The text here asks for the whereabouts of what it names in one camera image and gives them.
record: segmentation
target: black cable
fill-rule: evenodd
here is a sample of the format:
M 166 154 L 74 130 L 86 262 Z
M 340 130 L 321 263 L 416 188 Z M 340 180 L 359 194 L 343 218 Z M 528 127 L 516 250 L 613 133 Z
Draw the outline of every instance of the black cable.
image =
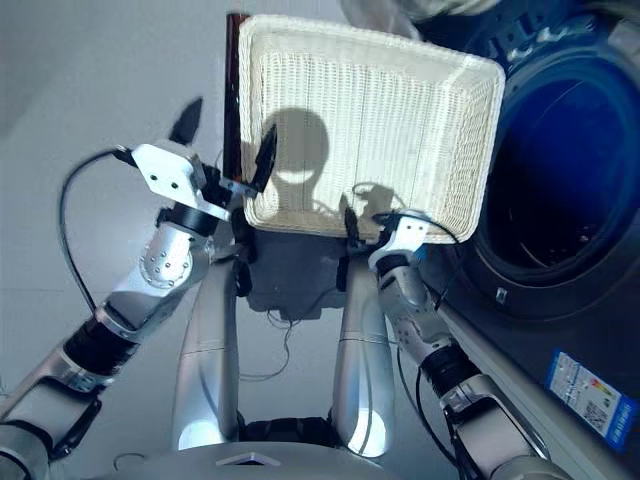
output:
M 82 172 L 85 168 L 87 168 L 92 163 L 97 162 L 105 157 L 109 157 L 111 155 L 114 156 L 122 156 L 124 149 L 122 148 L 114 148 L 110 150 L 105 150 L 95 155 L 83 160 L 78 163 L 73 169 L 67 173 L 64 181 L 62 182 L 62 188 L 60 190 L 60 196 L 58 197 L 58 239 L 60 240 L 60 246 L 62 248 L 62 254 L 64 256 L 65 263 L 69 270 L 71 271 L 71 275 L 78 285 L 80 289 L 80 293 L 84 297 L 84 301 L 86 302 L 89 310 L 93 314 L 96 309 L 96 304 L 93 301 L 93 297 L 91 293 L 89 293 L 89 289 L 87 288 L 78 268 L 76 267 L 75 262 L 73 261 L 73 256 L 71 255 L 71 251 L 69 250 L 69 240 L 67 238 L 67 219 L 66 219 L 66 207 L 67 207 L 67 193 L 69 191 L 69 187 L 73 183 L 74 179 Z
M 449 463 L 451 463 L 451 465 L 458 468 L 458 462 L 456 461 L 454 456 L 449 452 L 449 450 L 446 449 L 446 447 L 440 441 L 440 439 L 436 436 L 435 432 L 431 428 L 431 424 L 429 424 L 429 422 L 427 421 L 427 417 L 424 414 L 424 410 L 422 408 L 422 399 L 420 398 L 420 380 L 421 379 L 422 379 L 422 372 L 420 371 L 420 367 L 418 367 L 418 374 L 416 375 L 416 407 L 418 408 L 418 415 L 420 416 L 420 420 L 422 421 L 422 424 L 424 425 L 424 428 L 427 430 L 429 435 L 431 435 L 431 438 L 433 438 L 433 441 L 438 447 L 438 450 L 440 450 L 440 452 L 445 457 L 447 457 L 447 460 L 449 460 Z
M 324 292 L 322 292 L 313 301 L 313 303 L 305 311 L 303 311 L 300 315 L 298 315 L 297 317 L 294 317 L 293 315 L 291 315 L 289 313 L 289 311 L 285 307 L 282 307 L 282 306 L 274 305 L 274 306 L 268 308 L 267 309 L 267 320 L 269 321 L 269 323 L 274 328 L 276 328 L 278 330 L 286 330 L 286 332 L 284 334 L 284 341 L 283 341 L 283 349 L 284 349 L 284 354 L 285 354 L 285 360 L 284 360 L 282 366 L 280 368 L 278 368 L 275 372 L 272 372 L 272 373 L 240 373 L 240 380 L 243 381 L 243 382 L 265 382 L 267 380 L 271 380 L 272 378 L 277 377 L 282 372 L 284 372 L 285 369 L 287 368 L 287 366 L 289 365 L 290 360 L 291 360 L 291 351 L 289 349 L 289 339 L 291 337 L 291 334 L 293 333 L 293 328 L 295 326 L 297 326 L 298 324 L 300 324 L 302 322 L 302 319 L 304 317 L 306 317 L 309 313 L 311 313 L 318 306 L 318 304 L 322 301 L 322 299 L 324 299 L 327 295 L 329 295 L 330 293 L 334 292 L 335 290 L 336 290 L 336 287 L 331 287 L 331 288 L 328 288 L 327 290 L 325 290 Z M 284 312 L 285 315 L 288 317 L 288 320 L 283 320 L 282 318 L 277 318 L 272 313 L 273 310 L 280 310 L 281 312 Z M 286 327 L 284 327 L 284 326 L 280 327 L 280 326 L 277 325 L 278 323 L 286 325 Z
M 416 380 L 416 402 L 414 402 L 413 398 L 411 398 L 411 392 L 409 391 L 409 386 L 407 385 L 407 380 L 404 376 L 402 363 L 400 362 L 399 347 L 396 349 L 396 363 L 398 364 L 398 373 L 400 374 L 400 381 L 402 382 L 402 388 L 404 389 L 404 393 L 407 395 L 407 399 L 409 400 L 409 403 L 411 404 L 413 411 L 416 412 L 416 415 L 420 419 L 420 423 L 422 423 L 422 426 L 427 431 L 427 433 L 429 434 L 433 442 L 436 444 L 436 446 L 438 447 L 438 450 L 440 450 L 442 455 L 445 456 L 445 458 L 449 461 L 449 463 L 451 463 L 451 465 L 453 465 L 455 468 L 458 468 L 458 462 L 456 461 L 455 457 L 449 452 L 449 450 L 447 450 L 444 444 L 436 436 L 436 433 L 433 431 L 433 428 L 431 428 L 431 424 L 429 423 L 429 421 L 427 420 L 427 417 L 424 414 L 422 404 L 420 403 L 420 400 L 419 400 L 420 395 L 419 395 L 418 385 L 420 383 L 420 378 L 421 378 L 420 369 L 418 369 L 418 378 Z

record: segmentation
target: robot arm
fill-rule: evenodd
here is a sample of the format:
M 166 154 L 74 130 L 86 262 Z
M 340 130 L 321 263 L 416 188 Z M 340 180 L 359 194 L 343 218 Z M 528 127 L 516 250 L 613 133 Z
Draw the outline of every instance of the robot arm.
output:
M 398 217 L 387 227 L 388 242 L 369 257 L 369 266 L 377 272 L 380 305 L 398 345 L 440 399 L 466 478 L 569 479 L 549 461 L 533 427 L 469 360 L 435 310 L 414 259 L 431 225 L 428 217 L 414 211 Z
M 230 182 L 171 141 L 130 152 L 152 191 L 176 201 L 160 211 L 157 229 L 130 274 L 69 338 L 60 343 L 0 405 L 0 477 L 39 480 L 49 461 L 80 443 L 100 411 L 99 395 L 139 344 L 170 317 L 209 268 L 209 238 L 228 220 L 229 187 L 263 191 L 273 168 L 275 126 L 258 153 L 250 184 Z

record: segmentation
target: white wicker basket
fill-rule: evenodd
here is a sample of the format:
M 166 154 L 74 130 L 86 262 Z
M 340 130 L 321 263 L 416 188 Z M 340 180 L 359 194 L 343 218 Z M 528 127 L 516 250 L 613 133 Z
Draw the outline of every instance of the white wicker basket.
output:
M 374 213 L 415 208 L 461 241 L 475 230 L 504 73 L 496 63 L 347 26 L 255 16 L 240 27 L 242 169 L 275 122 L 276 165 L 245 202 L 256 228 L 361 235 Z M 432 227 L 425 242 L 450 243 Z

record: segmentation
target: blue label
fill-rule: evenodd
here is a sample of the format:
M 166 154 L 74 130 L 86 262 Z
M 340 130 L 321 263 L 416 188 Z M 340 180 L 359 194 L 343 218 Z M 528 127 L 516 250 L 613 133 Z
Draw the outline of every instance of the blue label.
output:
M 546 387 L 621 452 L 638 405 L 569 355 L 556 350 Z

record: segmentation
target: gray floor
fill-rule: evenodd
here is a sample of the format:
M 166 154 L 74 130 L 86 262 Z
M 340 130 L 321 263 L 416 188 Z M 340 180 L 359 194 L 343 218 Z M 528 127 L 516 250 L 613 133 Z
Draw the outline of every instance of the gray floor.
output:
M 195 147 L 204 159 L 220 150 L 224 15 L 231 9 L 344 22 L 332 0 L 2 3 L 0 373 L 8 390 L 88 315 L 55 236 L 55 199 L 71 165 L 116 143 L 164 136 L 196 95 L 204 96 L 205 105 Z M 160 203 L 135 172 L 112 161 L 96 165 L 74 186 L 71 246 L 98 299 L 128 272 L 153 230 Z M 239 304 L 244 372 L 277 369 L 283 357 L 282 333 L 254 310 L 268 306 L 278 289 L 274 301 L 295 311 L 333 281 L 335 245 L 308 242 L 296 237 L 283 250 L 268 236 L 263 239 L 265 258 L 305 251 L 302 258 L 321 267 L 305 281 L 292 280 L 302 278 L 299 271 L 267 264 L 256 272 L 288 280 L 278 286 L 263 278 L 249 302 L 253 309 Z M 299 270 L 301 257 L 291 258 Z M 291 284 L 295 288 L 287 291 Z M 84 443 L 57 470 L 87 476 L 112 469 L 121 453 L 167 450 L 176 360 L 193 293 L 106 392 L 103 412 Z M 287 303 L 292 297 L 297 304 Z M 340 301 L 333 296 L 326 305 L 338 307 Z M 292 335 L 285 373 L 241 385 L 240 408 L 248 420 L 327 413 L 340 316 L 339 308 L 325 308 L 319 319 L 303 322 Z M 429 396 L 427 402 L 435 400 Z M 396 434 L 403 436 L 381 463 L 406 479 L 455 478 L 400 389 L 396 404 Z M 428 408 L 428 414 L 444 436 L 439 411 Z

